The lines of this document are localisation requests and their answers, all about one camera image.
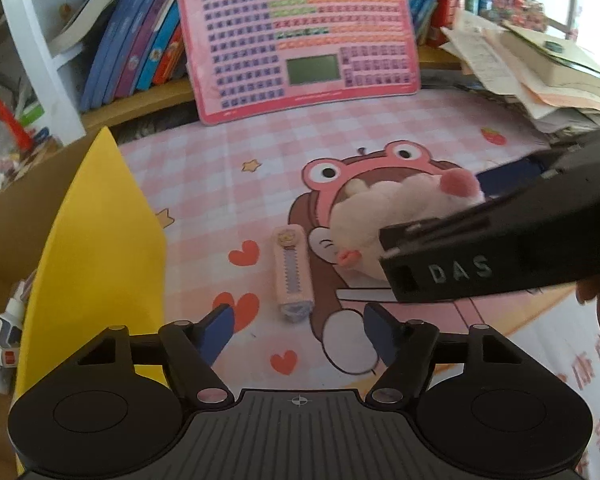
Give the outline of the pink checkered tablecloth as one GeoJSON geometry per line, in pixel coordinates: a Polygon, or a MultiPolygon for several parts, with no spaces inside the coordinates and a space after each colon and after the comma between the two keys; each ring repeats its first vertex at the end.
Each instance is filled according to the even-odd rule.
{"type": "Polygon", "coordinates": [[[235,333],[216,362],[230,388],[355,388],[384,366],[362,313],[381,302],[396,318],[448,333],[478,323],[512,338],[516,294],[446,304],[398,304],[387,283],[337,263],[332,207],[346,185],[400,182],[460,166],[481,172],[546,147],[517,114],[460,91],[335,103],[208,127],[117,135],[166,230],[166,317],[200,318],[228,304],[235,333]],[[279,311],[272,235],[298,224],[309,245],[315,304],[299,323],[279,311]]]}

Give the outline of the white desk mat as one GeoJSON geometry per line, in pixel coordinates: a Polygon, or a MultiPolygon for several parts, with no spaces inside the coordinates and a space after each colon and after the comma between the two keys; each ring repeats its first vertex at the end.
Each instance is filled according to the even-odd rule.
{"type": "Polygon", "coordinates": [[[572,286],[516,296],[512,339],[590,408],[593,430],[577,472],[600,479],[600,324],[593,301],[580,304],[572,286]]]}

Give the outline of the pink toy learning tablet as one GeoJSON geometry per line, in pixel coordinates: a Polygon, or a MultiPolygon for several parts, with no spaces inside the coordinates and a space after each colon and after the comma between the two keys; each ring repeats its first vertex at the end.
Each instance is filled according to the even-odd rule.
{"type": "Polygon", "coordinates": [[[420,88],[407,0],[178,0],[200,120],[420,88]]]}

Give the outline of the yellow cardboard box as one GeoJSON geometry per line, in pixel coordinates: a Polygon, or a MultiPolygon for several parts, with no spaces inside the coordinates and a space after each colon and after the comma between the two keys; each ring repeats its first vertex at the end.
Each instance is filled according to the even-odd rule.
{"type": "Polygon", "coordinates": [[[0,314],[16,284],[33,280],[15,390],[0,394],[0,479],[17,475],[12,400],[109,326],[155,333],[165,265],[163,228],[108,129],[0,192],[0,314]]]}

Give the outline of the small white red box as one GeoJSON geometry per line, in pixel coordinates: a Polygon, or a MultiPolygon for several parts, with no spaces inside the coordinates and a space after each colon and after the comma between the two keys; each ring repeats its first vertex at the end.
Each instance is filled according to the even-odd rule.
{"type": "Polygon", "coordinates": [[[16,377],[22,336],[20,318],[7,312],[0,314],[0,394],[12,391],[16,377]]]}

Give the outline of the pink plush pig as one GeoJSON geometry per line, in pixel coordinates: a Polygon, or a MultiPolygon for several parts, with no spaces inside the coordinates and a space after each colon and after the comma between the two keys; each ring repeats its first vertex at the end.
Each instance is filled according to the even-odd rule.
{"type": "Polygon", "coordinates": [[[353,179],[346,185],[346,193],[347,198],[332,207],[329,219],[337,263],[381,281],[385,278],[379,262],[384,253],[381,229],[442,219],[484,201],[478,179],[462,168],[372,185],[353,179]]]}

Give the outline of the stack of papers and books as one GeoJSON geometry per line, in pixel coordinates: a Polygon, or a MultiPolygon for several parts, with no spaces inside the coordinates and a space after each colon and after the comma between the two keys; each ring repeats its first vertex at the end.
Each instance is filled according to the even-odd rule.
{"type": "Polygon", "coordinates": [[[442,29],[484,90],[522,106],[534,128],[564,138],[600,129],[600,64],[573,41],[460,10],[442,29]]]}

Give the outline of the row of blue books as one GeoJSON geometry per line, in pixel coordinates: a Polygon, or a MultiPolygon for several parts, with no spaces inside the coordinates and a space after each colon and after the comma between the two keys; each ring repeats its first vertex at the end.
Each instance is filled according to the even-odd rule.
{"type": "Polygon", "coordinates": [[[81,113],[109,104],[122,80],[134,80],[137,64],[154,32],[157,18],[169,0],[114,0],[114,12],[102,34],[88,72],[81,113]]]}

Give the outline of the pen holder with pens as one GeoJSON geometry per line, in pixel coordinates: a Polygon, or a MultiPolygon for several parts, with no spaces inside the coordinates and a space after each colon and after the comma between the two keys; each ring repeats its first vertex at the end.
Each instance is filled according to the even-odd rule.
{"type": "Polygon", "coordinates": [[[58,145],[47,127],[27,129],[16,116],[27,91],[0,73],[0,191],[53,155],[58,145]]]}

